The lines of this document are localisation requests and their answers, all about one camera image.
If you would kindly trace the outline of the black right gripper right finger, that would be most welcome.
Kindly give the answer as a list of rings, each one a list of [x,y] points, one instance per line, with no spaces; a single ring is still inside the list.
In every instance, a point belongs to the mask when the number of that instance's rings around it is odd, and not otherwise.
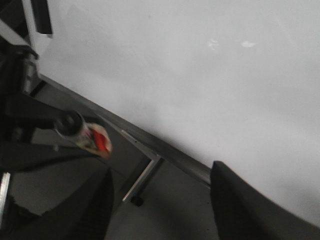
[[[319,227],[255,190],[221,161],[210,173],[210,197],[221,240],[318,240]]]

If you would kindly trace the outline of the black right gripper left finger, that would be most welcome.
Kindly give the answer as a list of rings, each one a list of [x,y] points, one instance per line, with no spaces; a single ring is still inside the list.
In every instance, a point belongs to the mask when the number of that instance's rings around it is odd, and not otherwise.
[[[11,175],[3,240],[102,240],[114,205],[110,166],[97,158]]]

